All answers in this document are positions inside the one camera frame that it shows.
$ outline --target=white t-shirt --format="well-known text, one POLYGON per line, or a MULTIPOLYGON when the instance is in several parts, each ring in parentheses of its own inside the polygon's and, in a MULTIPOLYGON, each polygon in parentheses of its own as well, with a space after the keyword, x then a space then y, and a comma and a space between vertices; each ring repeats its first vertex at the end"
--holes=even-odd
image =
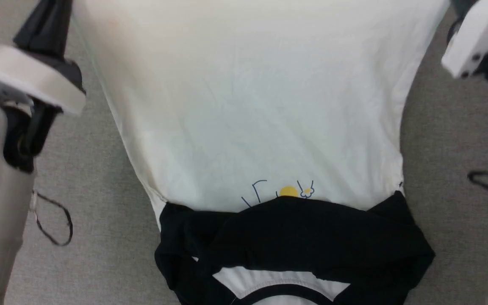
POLYGON ((401 189, 402 111, 446 0, 74 5, 158 217, 281 195, 368 209, 401 189))

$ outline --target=cartoon drawing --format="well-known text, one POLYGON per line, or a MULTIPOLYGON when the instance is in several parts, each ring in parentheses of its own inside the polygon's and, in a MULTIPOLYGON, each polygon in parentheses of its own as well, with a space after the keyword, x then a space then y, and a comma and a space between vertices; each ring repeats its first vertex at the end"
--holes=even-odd
POLYGON ((302 198, 308 199, 308 198, 312 197, 312 194, 316 191, 313 188, 313 180, 312 180, 312 185, 310 185, 310 188, 309 189, 302 189, 302 186, 300 186, 300 182, 298 180, 297 180, 297 184, 300 187, 300 196, 302 198))
MULTIPOLYGON (((260 182, 267 182, 267 180, 259 180, 259 181, 256 181, 255 183, 252 184, 253 190, 255 191, 255 195, 257 197, 257 201, 259 203, 261 203, 261 197, 259 197, 259 192, 257 191, 256 185, 260 182)), ((278 191, 276 191, 276 198, 280 197, 280 196, 290 196, 290 197, 302 197, 302 198, 308 199, 308 198, 312 197, 312 195, 316 191, 313 188, 313 180, 312 180, 312 183, 310 184, 310 187, 307 189, 303 189, 298 180, 297 180, 297 185, 299 186, 300 192, 298 191, 298 189, 296 189, 293 186, 286 186, 283 189, 281 189, 279 193, 278 193, 278 191)), ((240 197, 240 198, 242 199, 242 201, 244 201, 244 203, 246 203, 246 205, 248 207, 252 207, 248 203, 248 201, 246 201, 246 199, 244 199, 244 197, 240 197)))

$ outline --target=gray carpet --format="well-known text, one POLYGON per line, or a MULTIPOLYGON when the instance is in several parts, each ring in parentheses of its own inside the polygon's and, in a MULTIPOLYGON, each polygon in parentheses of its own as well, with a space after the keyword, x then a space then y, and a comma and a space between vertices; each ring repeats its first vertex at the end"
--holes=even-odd
MULTIPOLYGON (((0 42, 36 0, 0 0, 0 42)), ((488 87, 454 81, 440 67, 450 12, 408 99, 402 127, 408 202, 437 257, 410 305, 482 304, 488 276, 488 193, 466 172, 488 168, 488 87)), ((39 191, 72 211, 75 237, 53 247, 28 220, 25 245, 8 288, 8 305, 176 305, 155 266, 159 232, 76 33, 68 56, 83 69, 88 104, 60 117, 37 162, 39 191)), ((43 222, 61 238, 63 215, 43 205, 43 222)))

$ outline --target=printed graphic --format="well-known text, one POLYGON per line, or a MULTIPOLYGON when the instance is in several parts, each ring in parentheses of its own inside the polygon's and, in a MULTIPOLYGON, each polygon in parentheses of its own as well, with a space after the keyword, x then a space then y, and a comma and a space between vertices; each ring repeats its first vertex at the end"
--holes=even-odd
MULTIPOLYGON (((257 201, 258 203, 261 203, 261 197, 259 196, 259 192, 257 190, 257 186, 259 184, 262 184, 262 183, 265 183, 265 182, 268 182, 267 180, 258 180, 256 181, 255 183, 252 184, 252 187, 253 187, 253 190, 255 191, 255 196, 257 197, 257 201)), ((314 188, 313 188, 313 180, 312 182, 310 183, 310 187, 304 189, 302 187, 302 185, 300 184, 300 181, 297 180, 297 186, 299 187, 298 189, 295 188, 294 186, 286 186, 286 187, 283 187, 280 191, 275 191, 275 194, 276 194, 276 198, 277 197, 280 197, 280 196, 289 196, 289 197, 302 197, 302 198, 310 198, 312 197, 312 195, 314 194, 314 192, 316 191, 314 188)), ((244 197, 241 197, 242 201, 244 201, 244 203, 246 203, 246 205, 248 207, 252 207, 250 205, 250 203, 248 203, 248 201, 246 201, 246 199, 244 197)))

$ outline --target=black fabric cover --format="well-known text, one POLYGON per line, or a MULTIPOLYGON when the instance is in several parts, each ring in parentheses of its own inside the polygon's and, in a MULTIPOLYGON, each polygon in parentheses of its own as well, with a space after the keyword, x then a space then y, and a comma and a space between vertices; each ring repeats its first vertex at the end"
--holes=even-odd
MULTIPOLYGON (((333 304, 402 305, 433 259, 400 192, 368 211, 297 197, 279 197, 240 213, 198 212, 168 203, 155 251, 159 270, 183 305, 256 302, 259 293, 236 299, 212 276, 235 266, 312 272, 322 280, 350 283, 333 304)), ((292 295, 311 295, 298 290, 292 295)))

